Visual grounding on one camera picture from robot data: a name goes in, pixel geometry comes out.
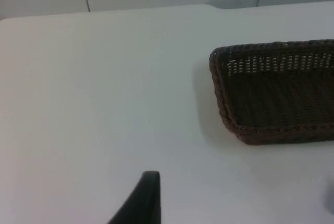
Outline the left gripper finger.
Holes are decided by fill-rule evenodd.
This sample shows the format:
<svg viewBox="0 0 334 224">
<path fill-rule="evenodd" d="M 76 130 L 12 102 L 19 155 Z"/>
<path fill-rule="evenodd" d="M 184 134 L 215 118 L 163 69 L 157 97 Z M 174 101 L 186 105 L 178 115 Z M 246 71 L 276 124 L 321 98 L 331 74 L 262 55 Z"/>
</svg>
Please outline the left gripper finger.
<svg viewBox="0 0 334 224">
<path fill-rule="evenodd" d="M 161 183 L 158 171 L 145 171 L 109 224 L 160 224 Z"/>
</svg>

